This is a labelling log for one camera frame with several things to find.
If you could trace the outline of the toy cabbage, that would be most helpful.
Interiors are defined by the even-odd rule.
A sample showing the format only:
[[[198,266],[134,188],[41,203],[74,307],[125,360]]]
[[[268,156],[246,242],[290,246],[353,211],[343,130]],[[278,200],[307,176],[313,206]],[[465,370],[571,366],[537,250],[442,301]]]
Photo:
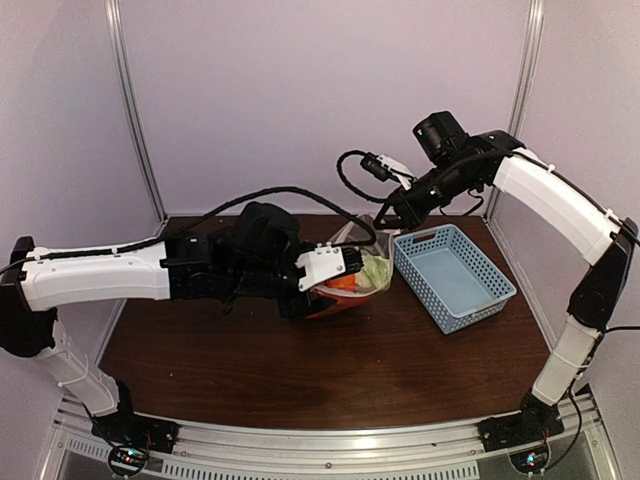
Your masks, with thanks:
[[[393,266],[389,258],[380,255],[364,253],[363,266],[356,274],[357,293],[371,294],[388,288]]]

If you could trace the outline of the orange toy pumpkin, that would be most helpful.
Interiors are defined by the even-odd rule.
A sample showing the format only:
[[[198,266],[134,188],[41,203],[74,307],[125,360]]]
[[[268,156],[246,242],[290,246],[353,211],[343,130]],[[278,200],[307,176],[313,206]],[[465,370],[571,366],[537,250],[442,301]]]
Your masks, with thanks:
[[[349,274],[327,280],[324,286],[342,292],[355,293],[357,291],[356,275]]]

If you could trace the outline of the clear polka dot zip bag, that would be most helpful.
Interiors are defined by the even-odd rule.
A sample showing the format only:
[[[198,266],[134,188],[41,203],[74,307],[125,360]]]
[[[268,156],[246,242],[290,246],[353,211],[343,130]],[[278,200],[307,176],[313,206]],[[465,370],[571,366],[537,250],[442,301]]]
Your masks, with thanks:
[[[362,267],[358,272],[334,276],[315,285],[313,300],[320,300],[323,309],[309,315],[316,319],[356,308],[386,292],[394,272],[394,237],[397,229],[378,230],[373,245],[360,249]]]

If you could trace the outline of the orange toy carrot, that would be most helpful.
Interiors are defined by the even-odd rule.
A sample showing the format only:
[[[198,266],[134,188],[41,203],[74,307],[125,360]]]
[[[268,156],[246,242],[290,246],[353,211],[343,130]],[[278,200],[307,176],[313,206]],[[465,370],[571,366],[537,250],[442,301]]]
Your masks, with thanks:
[[[370,296],[346,297],[336,295],[320,295],[313,299],[312,306],[316,308],[305,319],[323,318],[336,313],[356,308],[371,300]]]

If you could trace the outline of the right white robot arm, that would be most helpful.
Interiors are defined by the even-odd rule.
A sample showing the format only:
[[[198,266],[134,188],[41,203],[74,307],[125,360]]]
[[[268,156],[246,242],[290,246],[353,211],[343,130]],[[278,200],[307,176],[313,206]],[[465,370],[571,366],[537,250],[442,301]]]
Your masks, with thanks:
[[[459,194],[492,186],[545,220],[589,265],[570,296],[564,330],[523,398],[520,413],[498,421],[519,440],[533,441],[556,419],[559,400],[586,370],[606,334],[626,285],[638,227],[600,206],[502,130],[469,135],[450,112],[443,111],[422,120],[413,134],[434,165],[428,173],[417,177],[383,154],[368,153],[360,163],[378,180],[396,178],[400,184],[383,200],[376,228],[414,230]]]

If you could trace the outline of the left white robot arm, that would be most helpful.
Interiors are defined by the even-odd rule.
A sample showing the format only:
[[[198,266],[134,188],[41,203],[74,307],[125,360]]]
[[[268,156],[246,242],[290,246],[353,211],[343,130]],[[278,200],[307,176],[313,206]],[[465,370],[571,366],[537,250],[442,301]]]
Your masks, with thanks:
[[[69,338],[62,305],[113,300],[214,299],[277,301],[285,318],[325,309],[312,289],[344,271],[342,249],[304,242],[297,220],[268,203],[251,202],[230,226],[204,233],[182,228],[163,238],[92,250],[52,250],[20,238],[1,275],[1,347],[32,358],[71,392],[123,444],[137,442],[144,424],[130,395]]]

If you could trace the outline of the blue plastic basket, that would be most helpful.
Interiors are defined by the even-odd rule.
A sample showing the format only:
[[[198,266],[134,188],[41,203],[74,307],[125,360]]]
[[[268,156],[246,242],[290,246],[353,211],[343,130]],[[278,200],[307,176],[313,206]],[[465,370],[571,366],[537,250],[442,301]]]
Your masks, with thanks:
[[[453,224],[397,236],[394,265],[445,335],[501,312],[517,293]]]

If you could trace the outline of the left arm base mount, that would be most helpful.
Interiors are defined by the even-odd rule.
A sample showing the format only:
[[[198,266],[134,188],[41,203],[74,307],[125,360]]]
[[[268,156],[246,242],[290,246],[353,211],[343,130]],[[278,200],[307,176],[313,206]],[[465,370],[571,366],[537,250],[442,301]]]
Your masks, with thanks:
[[[173,452],[179,426],[174,421],[134,412],[130,398],[123,398],[116,411],[96,416],[84,407],[92,424],[91,433],[110,447],[107,466],[117,477],[130,478],[141,473],[152,452]]]

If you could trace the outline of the right aluminium frame post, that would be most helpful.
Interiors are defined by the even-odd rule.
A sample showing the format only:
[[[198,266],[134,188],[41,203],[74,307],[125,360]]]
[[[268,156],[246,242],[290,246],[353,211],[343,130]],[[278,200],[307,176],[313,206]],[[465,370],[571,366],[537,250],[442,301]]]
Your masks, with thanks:
[[[531,94],[539,59],[544,28],[544,1],[529,2],[521,62],[514,100],[508,122],[508,133],[514,137],[521,134],[526,108]]]

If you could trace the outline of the aluminium frame post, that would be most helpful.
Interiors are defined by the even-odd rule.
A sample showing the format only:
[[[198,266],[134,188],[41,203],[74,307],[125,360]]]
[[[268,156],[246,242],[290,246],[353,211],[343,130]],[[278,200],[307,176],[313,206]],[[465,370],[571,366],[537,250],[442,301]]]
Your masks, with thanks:
[[[531,94],[539,59],[544,28],[544,1],[529,2],[521,62],[514,100],[508,122],[508,133],[514,137],[521,134],[526,108]]]
[[[167,220],[168,216],[159,190],[158,182],[153,171],[139,108],[136,101],[122,22],[121,2],[117,0],[106,0],[105,13],[123,100],[125,118],[133,143],[134,152],[154,216],[158,222],[163,223]]]

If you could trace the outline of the aluminium front rail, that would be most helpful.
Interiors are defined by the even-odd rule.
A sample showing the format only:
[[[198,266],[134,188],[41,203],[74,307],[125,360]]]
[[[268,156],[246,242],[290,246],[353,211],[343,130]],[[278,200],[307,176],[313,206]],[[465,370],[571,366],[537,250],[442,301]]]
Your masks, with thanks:
[[[397,428],[291,430],[233,427],[171,419],[170,453],[152,452],[132,479],[622,479],[599,409],[590,393],[576,395],[582,427],[551,471],[516,468],[548,446],[557,461],[576,438],[578,415],[559,405],[564,432],[545,445],[484,448],[483,417]],[[109,445],[91,434],[81,404],[65,395],[48,432],[35,479],[123,479],[107,464]]]

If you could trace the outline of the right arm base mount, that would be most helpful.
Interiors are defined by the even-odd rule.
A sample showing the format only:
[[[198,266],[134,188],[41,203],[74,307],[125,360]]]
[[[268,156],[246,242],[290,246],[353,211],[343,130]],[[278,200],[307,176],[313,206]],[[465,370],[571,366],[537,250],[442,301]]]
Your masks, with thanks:
[[[520,474],[542,474],[551,463],[549,440],[565,431],[557,409],[534,410],[489,417],[477,425],[484,451],[506,450],[511,466]]]

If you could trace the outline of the left aluminium frame post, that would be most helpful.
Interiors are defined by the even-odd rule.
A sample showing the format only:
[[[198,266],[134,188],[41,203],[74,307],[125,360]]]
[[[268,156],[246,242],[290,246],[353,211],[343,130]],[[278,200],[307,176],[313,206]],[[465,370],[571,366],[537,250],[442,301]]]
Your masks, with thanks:
[[[133,143],[134,152],[154,216],[158,222],[163,223],[167,220],[168,216],[159,190],[158,182],[153,171],[139,108],[136,101],[122,22],[121,2],[117,0],[106,0],[105,13],[123,100],[125,118]]]

